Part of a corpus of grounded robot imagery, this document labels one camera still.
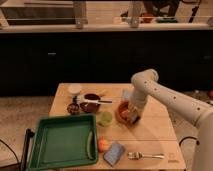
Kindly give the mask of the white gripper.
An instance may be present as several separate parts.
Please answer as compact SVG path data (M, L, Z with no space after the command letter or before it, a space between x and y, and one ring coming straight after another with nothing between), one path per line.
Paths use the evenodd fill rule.
M136 124L141 119L144 109L138 108L137 106L130 103L128 105L128 110L129 110L127 116L128 122L130 124Z

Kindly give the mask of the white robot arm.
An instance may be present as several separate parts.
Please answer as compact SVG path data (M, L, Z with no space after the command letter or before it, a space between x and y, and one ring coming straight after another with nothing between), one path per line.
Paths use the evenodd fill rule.
M131 77L133 91L130 111L142 113L147 96L152 96L165 106L180 114L198 129L197 144L192 171L213 171L213 106L158 83L159 75L154 69L135 73Z

